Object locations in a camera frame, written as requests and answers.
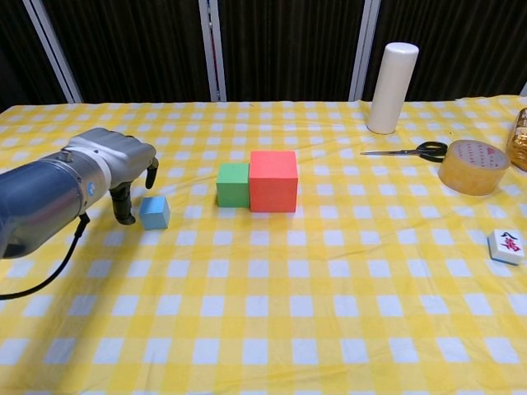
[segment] scissor blade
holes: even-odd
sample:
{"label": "scissor blade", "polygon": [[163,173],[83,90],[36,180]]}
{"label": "scissor blade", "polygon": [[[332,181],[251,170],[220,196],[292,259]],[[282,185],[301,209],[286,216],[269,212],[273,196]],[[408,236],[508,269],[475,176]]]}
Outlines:
{"label": "scissor blade", "polygon": [[413,151],[369,151],[361,152],[361,155],[412,155]]}

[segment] red block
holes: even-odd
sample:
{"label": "red block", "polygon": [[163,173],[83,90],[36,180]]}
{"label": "red block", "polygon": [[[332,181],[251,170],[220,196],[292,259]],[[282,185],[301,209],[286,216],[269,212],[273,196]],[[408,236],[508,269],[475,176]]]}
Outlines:
{"label": "red block", "polygon": [[256,212],[296,211],[298,172],[294,151],[250,153],[250,210]]}

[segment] black curtain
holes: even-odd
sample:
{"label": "black curtain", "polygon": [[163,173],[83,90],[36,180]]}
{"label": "black curtain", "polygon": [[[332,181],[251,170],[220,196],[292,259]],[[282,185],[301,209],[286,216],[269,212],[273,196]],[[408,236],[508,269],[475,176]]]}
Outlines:
{"label": "black curtain", "polygon": [[407,100],[518,95],[527,81],[525,0],[383,0],[363,99],[371,100],[386,44],[417,45]]}
{"label": "black curtain", "polygon": [[209,101],[196,0],[44,0],[85,102]]}
{"label": "black curtain", "polygon": [[219,0],[228,100],[347,100],[363,0]]}
{"label": "black curtain", "polygon": [[22,1],[0,1],[0,113],[65,101]]}

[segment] green cube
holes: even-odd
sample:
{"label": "green cube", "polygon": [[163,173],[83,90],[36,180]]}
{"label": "green cube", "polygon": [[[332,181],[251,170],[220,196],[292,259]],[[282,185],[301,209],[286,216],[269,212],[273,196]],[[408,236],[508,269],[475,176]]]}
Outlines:
{"label": "green cube", "polygon": [[219,207],[249,207],[249,164],[222,163],[216,188]]}

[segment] tablecloth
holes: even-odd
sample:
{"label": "tablecloth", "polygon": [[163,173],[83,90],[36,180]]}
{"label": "tablecloth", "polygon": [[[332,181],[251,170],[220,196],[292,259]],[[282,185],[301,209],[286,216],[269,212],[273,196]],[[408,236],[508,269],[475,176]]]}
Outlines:
{"label": "tablecloth", "polygon": [[[167,230],[119,225],[110,196],[88,210],[67,270],[0,304],[0,393],[527,393],[527,276],[489,258],[486,235],[527,239],[527,178],[458,194],[418,157],[360,156],[462,138],[500,148],[525,98],[407,103],[396,133],[369,104],[17,106],[0,115],[2,170],[89,128],[158,150]],[[294,150],[294,214],[218,208],[222,162]],[[2,293],[42,281],[76,221],[0,262]]]}

